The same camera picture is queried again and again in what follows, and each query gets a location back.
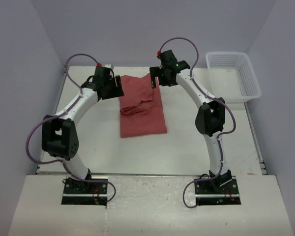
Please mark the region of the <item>red t shirt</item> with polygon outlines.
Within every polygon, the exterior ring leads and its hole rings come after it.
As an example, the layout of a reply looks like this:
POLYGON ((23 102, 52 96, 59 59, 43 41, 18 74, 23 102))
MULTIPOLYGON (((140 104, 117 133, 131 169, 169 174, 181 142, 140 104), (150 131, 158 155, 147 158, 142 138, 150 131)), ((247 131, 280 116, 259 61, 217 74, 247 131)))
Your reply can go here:
POLYGON ((121 76, 121 84, 124 96, 119 98, 120 136, 166 134, 159 85, 151 86, 149 74, 143 77, 121 76))

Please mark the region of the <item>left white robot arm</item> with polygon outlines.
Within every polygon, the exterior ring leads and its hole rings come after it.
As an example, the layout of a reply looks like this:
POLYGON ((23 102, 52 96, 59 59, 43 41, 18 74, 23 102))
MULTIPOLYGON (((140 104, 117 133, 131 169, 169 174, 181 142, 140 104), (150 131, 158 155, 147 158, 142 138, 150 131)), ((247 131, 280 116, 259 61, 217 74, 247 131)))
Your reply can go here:
POLYGON ((95 68, 81 85, 79 93, 64 109, 54 116, 45 116, 42 124, 42 149, 57 162, 60 162, 75 181, 75 187, 81 193, 92 189, 90 170, 78 155, 79 139, 76 126, 88 110, 99 100, 124 96, 121 78, 113 72, 112 65, 95 68))

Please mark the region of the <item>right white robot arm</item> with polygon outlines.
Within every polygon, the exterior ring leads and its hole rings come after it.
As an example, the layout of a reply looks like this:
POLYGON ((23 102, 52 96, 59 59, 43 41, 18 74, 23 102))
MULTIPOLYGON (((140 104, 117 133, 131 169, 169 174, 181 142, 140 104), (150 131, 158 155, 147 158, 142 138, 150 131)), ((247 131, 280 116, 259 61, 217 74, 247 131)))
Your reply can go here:
POLYGON ((209 155, 209 186, 214 193, 221 193, 232 179, 231 172, 225 164, 222 146, 222 134, 225 124, 225 101, 216 98, 202 84, 193 78, 190 65, 178 61, 171 50, 158 51, 160 65, 150 67, 151 86, 181 86, 192 98, 198 112, 195 126, 203 135, 209 155))

